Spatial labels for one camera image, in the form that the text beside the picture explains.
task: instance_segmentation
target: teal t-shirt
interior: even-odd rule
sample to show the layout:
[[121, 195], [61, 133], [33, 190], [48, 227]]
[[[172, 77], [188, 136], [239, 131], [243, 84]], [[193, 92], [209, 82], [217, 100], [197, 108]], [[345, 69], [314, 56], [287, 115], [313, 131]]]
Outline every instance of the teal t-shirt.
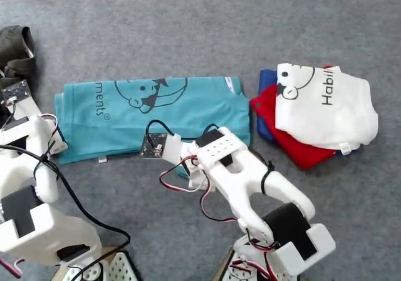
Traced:
[[[139, 151], [150, 120], [182, 137], [198, 137], [211, 123], [250, 143], [249, 100], [239, 78], [168, 78], [67, 84], [55, 96], [68, 149], [60, 163]], [[155, 124], [151, 133], [165, 133]]]

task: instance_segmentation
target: cartoon face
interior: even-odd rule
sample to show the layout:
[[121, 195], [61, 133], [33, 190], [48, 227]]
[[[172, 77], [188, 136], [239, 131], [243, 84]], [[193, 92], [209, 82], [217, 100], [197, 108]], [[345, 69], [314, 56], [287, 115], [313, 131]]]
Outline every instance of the cartoon face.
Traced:
[[149, 81], [115, 81], [115, 87], [131, 107], [148, 113], [155, 107], [176, 102], [187, 87], [187, 79], [174, 79], [167, 84], [166, 79]]
[[306, 87], [315, 75], [315, 68], [309, 66], [279, 64], [277, 67], [277, 95], [286, 100], [295, 100], [299, 90]]

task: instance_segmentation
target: cable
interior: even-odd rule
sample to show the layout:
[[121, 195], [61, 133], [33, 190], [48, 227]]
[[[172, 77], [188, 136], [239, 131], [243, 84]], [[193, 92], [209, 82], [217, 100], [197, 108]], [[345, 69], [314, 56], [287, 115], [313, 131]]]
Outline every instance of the cable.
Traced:
[[230, 265], [230, 267], [236, 268], [237, 270], [243, 270], [244, 272], [247, 272], [247, 273], [252, 273], [251, 270], [248, 270], [247, 268], [244, 268], [244, 267], [240, 267], [239, 265], [232, 264], [232, 265]]
[[100, 262], [103, 259], [107, 258], [108, 256], [110, 256], [110, 255], [112, 255], [114, 253], [117, 253], [118, 251], [120, 251], [121, 249], [126, 247], [131, 242], [131, 236], [126, 231], [124, 231], [124, 230], [122, 230], [120, 228], [117, 228], [117, 227], [109, 226], [106, 223], [103, 223], [103, 222], [97, 220], [89, 212], [87, 212], [87, 210], [84, 208], [84, 206], [81, 204], [80, 200], [78, 199], [77, 195], [75, 195], [74, 190], [72, 189], [72, 187], [68, 183], [68, 181], [65, 178], [65, 176], [62, 174], [62, 172], [60, 172], [60, 169], [57, 167], [56, 164], [54, 164], [52, 161], [47, 159], [46, 154], [44, 154], [42, 156], [38, 156], [38, 155], [36, 155], [36, 154], [34, 154], [34, 153], [30, 152], [30, 151], [27, 151], [27, 150], [25, 150], [23, 148], [19, 148], [17, 146], [11, 146], [11, 145], [0, 145], [0, 149], [18, 151], [18, 152], [20, 152], [22, 154], [26, 154], [28, 156], [31, 156], [32, 158], [37, 159], [40, 164], [46, 165], [48, 168], [50, 168], [50, 170], [52, 170], [56, 174], [57, 179], [61, 180], [61, 182], [63, 183], [64, 187], [67, 189], [67, 192], [70, 194], [71, 198], [75, 202], [76, 206], [82, 212], [82, 214], [84, 214], [84, 216], [86, 216], [87, 219], [89, 219], [91, 222], [93, 222], [95, 225], [98, 225], [99, 227], [102, 227], [102, 228], [107, 229], [109, 231], [113, 231], [113, 232], [122, 234], [127, 238], [121, 245], [119, 245], [116, 248], [114, 248], [113, 250], [103, 254], [101, 257], [97, 258], [96, 260], [92, 261], [92, 263], [90, 263], [86, 267], [84, 267], [81, 272], [76, 274], [71, 279], [71, 281], [75, 281], [79, 276], [82, 276], [83, 273], [86, 270], [88, 270], [90, 267], [94, 266], [95, 264], [97, 264], [98, 262]]
[[246, 234], [248, 235], [248, 242], [256, 249], [260, 250], [260, 251], [264, 251], [264, 252], [268, 252], [272, 249], [274, 249], [274, 246], [276, 245], [276, 242], [274, 242], [273, 244], [271, 244], [268, 247], [264, 247], [262, 245], [258, 245], [256, 243], [253, 242], [253, 239], [251, 239], [251, 235], [249, 234], [249, 230], [246, 229]]
[[210, 128], [212, 128], [212, 127], [216, 128], [216, 129], [219, 128], [219, 126], [217, 126], [215, 123], [211, 123], [209, 126], [207, 126], [205, 128], [205, 130], [203, 131], [202, 135], [205, 135], [207, 132], [209, 132]]
[[268, 278], [269, 280], [274, 280], [272, 279], [272, 277], [270, 276], [270, 273], [263, 268], [262, 266], [260, 266], [259, 264], [257, 264], [256, 262], [253, 261], [247, 261], [247, 260], [234, 260], [233, 262], [231, 262], [233, 265], [238, 265], [238, 264], [242, 264], [245, 263], [246, 265], [250, 266], [250, 267], [254, 267], [256, 268], [261, 274], [263, 274], [266, 278]]
[[57, 130], [58, 130], [58, 119], [57, 119], [57, 116], [54, 115], [54, 114], [51, 114], [51, 113], [43, 113], [43, 114], [41, 114], [40, 117], [42, 117], [42, 118], [51, 117], [52, 119], [54, 119], [55, 128], [51, 132], [51, 137], [53, 137], [56, 134]]
[[8, 272], [13, 275], [15, 278], [20, 279], [23, 276], [23, 271], [18, 267], [18, 265], [24, 262], [24, 258], [17, 259], [14, 262], [14, 265], [9, 264], [7, 261], [4, 261], [0, 258], [0, 265], [2, 265]]
[[205, 183], [205, 181], [207, 180], [206, 178], [203, 180], [203, 182], [202, 182], [197, 188], [191, 189], [191, 190], [188, 190], [188, 189], [185, 189], [185, 188], [181, 188], [181, 187], [177, 187], [177, 186], [170, 185], [170, 184], [168, 184], [166, 181], [163, 180], [163, 177], [164, 177], [166, 174], [170, 173], [172, 170], [174, 170], [175, 168], [177, 168], [177, 167], [180, 166], [181, 164], [185, 163], [185, 162], [186, 162], [187, 160], [189, 160], [189, 159], [194, 160], [194, 159], [197, 159], [197, 158], [196, 158], [195, 155], [187, 156], [187, 157], [183, 158], [183, 159], [180, 161], [180, 163], [178, 163], [177, 165], [174, 165], [172, 168], [169, 168], [168, 170], [166, 170], [166, 171], [164, 171], [163, 173], [161, 173], [160, 176], [159, 176], [159, 181], [161, 182], [161, 184], [162, 184], [164, 187], [166, 187], [166, 188], [168, 188], [168, 189], [171, 189], [171, 190], [175, 190], [175, 191], [177, 191], [177, 192], [189, 192], [189, 193], [191, 193], [191, 192], [197, 192], [198, 190], [200, 190], [201, 187], [202, 187], [202, 185], [203, 185], [203, 183]]
[[271, 267], [270, 267], [270, 264], [269, 264], [269, 262], [268, 262], [268, 253], [267, 252], [264, 252], [263, 253], [263, 257], [264, 257], [264, 264], [265, 264], [265, 266], [266, 266], [266, 268], [267, 268], [267, 270], [268, 270], [268, 272], [269, 272], [269, 274], [270, 274], [270, 279], [271, 279], [271, 281], [278, 281], [278, 279], [276, 278], [276, 275], [274, 274], [274, 272], [273, 272], [273, 270], [271, 269]]
[[[147, 141], [149, 142], [149, 144], [150, 144], [150, 146], [152, 148], [156, 148], [156, 146], [153, 143], [152, 138], [150, 137], [149, 129], [150, 129], [150, 126], [155, 124], [155, 123], [160, 124], [167, 131], [168, 134], [170, 134], [171, 136], [174, 136], [174, 133], [172, 132], [172, 130], [170, 130], [170, 128], [163, 121], [161, 121], [161, 120], [151, 120], [151, 121], [149, 121], [148, 125], [146, 126], [146, 129], [145, 129], [145, 136], [146, 136], [146, 139], [147, 139]], [[216, 124], [211, 123], [209, 126], [206, 127], [206, 129], [203, 132], [203, 134], [205, 134], [206, 131], [208, 129], [210, 129], [212, 126], [215, 126], [215, 127], [219, 128]], [[184, 140], [184, 141], [190, 141], [190, 140], [195, 140], [195, 139], [197, 139], [197, 138], [195, 138], [195, 137], [182, 137], [181, 138], [181, 140]]]
[[17, 110], [17, 102], [13, 101], [13, 112], [11, 113], [10, 116], [8, 116], [6, 121], [3, 123], [3, 125], [1, 126], [1, 129], [3, 129], [14, 118], [16, 110]]
[[205, 171], [204, 171], [204, 174], [205, 174], [206, 179], [207, 179], [207, 188], [206, 188], [206, 191], [202, 194], [202, 196], [200, 197], [200, 200], [199, 200], [200, 210], [202, 211], [203, 215], [205, 217], [207, 217], [208, 219], [213, 220], [215, 222], [220, 222], [220, 223], [236, 222], [237, 218], [235, 218], [235, 217], [227, 217], [227, 218], [224, 218], [224, 219], [219, 219], [219, 218], [213, 218], [213, 217], [211, 217], [210, 215], [208, 215], [206, 213], [203, 204], [204, 204], [204, 200], [205, 200], [206, 196], [210, 193], [212, 187], [211, 187], [211, 181], [210, 181], [209, 177], [206, 175]]

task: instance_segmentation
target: table surface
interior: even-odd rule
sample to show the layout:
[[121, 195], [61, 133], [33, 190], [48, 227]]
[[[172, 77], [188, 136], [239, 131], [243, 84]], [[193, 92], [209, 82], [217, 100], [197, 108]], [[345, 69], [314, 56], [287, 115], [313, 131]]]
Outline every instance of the table surface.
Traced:
[[[337, 243], [305, 272], [310, 280], [395, 280], [401, 256], [401, 1], [392, 0], [2, 0], [1, 26], [31, 27], [38, 54], [32, 90], [54, 113], [54, 95], [70, 82], [169, 76], [240, 76], [248, 97], [259, 71], [278, 63], [340, 65], [369, 80], [379, 132], [369, 146], [299, 170], [254, 132], [253, 147], [306, 193]], [[63, 165], [87, 209], [132, 235], [129, 251], [145, 280], [210, 280], [242, 234], [208, 221], [201, 193], [167, 191], [162, 161], [118, 156]], [[171, 176], [180, 182], [179, 177]], [[255, 195], [264, 215], [279, 205]], [[64, 188], [55, 206], [82, 216]], [[228, 215], [216, 193], [206, 205]], [[104, 245], [122, 238], [99, 229]], [[22, 264], [25, 280], [48, 280], [53, 267]], [[0, 279], [10, 276], [0, 268]]]

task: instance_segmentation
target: stack of shirts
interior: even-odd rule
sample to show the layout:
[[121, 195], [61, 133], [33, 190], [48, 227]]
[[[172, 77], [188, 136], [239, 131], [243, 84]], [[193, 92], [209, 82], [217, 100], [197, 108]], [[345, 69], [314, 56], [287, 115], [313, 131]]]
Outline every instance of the stack of shirts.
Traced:
[[[139, 151], [150, 120], [182, 137], [211, 123], [249, 144], [249, 100], [237, 77], [138, 79], [67, 84], [56, 114], [68, 144], [60, 163]], [[157, 124], [151, 133], [165, 133]]]
[[259, 96], [250, 103], [259, 134], [304, 170], [368, 145], [378, 132], [368, 81], [339, 67], [283, 63], [277, 71], [262, 70]]

